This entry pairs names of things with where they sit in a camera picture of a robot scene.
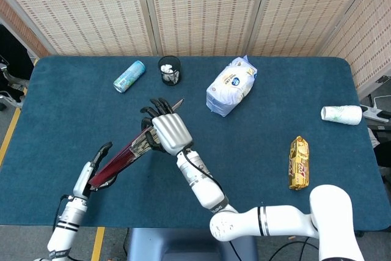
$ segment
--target floor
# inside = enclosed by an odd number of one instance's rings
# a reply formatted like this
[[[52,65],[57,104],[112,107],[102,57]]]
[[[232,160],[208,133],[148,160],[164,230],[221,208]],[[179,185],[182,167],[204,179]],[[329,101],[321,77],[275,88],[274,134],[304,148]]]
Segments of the floor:
[[[381,91],[381,94],[375,93],[374,97],[391,94],[391,81],[387,83],[386,89],[379,91]],[[378,103],[379,107],[391,111],[391,98],[380,101]],[[8,106],[7,109],[0,112],[0,142],[4,139],[14,110],[14,108]],[[92,259],[96,231],[97,228],[94,227],[82,227],[79,230],[70,254],[73,258],[79,260]],[[0,226],[0,236],[2,236],[0,243],[1,260],[33,261],[37,259],[38,261],[41,257],[47,257],[46,245],[51,236],[51,228],[46,226]],[[113,261],[125,261],[126,255],[122,248],[125,237],[126,229],[106,228],[99,261],[107,261],[114,257],[117,259],[113,259]],[[293,240],[289,240],[288,237],[258,238],[259,260],[268,261],[280,246],[295,240],[304,240],[304,238],[297,237]],[[390,260],[390,232],[369,232],[357,240],[366,261]],[[318,240],[310,240],[310,243],[318,246]],[[289,245],[289,247],[281,250],[273,260],[299,260],[301,246],[301,244]],[[318,260],[318,252],[310,246],[306,246],[302,261],[310,260]]]

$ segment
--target blue can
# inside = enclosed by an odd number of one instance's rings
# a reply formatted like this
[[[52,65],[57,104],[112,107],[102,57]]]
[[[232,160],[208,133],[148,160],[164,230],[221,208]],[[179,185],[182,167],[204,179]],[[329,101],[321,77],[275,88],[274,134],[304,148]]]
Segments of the blue can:
[[[141,61],[135,61],[114,81],[114,88],[124,93],[143,73],[145,73],[145,65]]]

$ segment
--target table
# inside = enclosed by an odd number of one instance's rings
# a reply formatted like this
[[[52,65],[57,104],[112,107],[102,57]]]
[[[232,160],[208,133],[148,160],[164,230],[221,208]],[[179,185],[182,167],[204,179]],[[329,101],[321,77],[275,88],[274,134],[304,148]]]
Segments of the table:
[[[139,59],[147,71],[124,94],[112,82]],[[351,196],[356,230],[391,223],[365,122],[324,122],[325,105],[358,105],[349,65],[329,57],[249,57],[258,68],[250,94],[227,117],[205,106],[206,89],[233,57],[180,57],[182,81],[161,82],[158,57],[46,57],[29,93],[0,172],[0,224],[51,225],[58,200],[71,193],[86,161],[105,142],[114,156],[138,134],[149,98],[171,103],[198,151],[239,211],[295,205],[310,212],[309,194],[334,184]],[[288,189],[290,142],[310,144],[310,186]],[[203,209],[176,167],[176,158],[149,152],[109,189],[92,194],[85,226],[207,228]]]

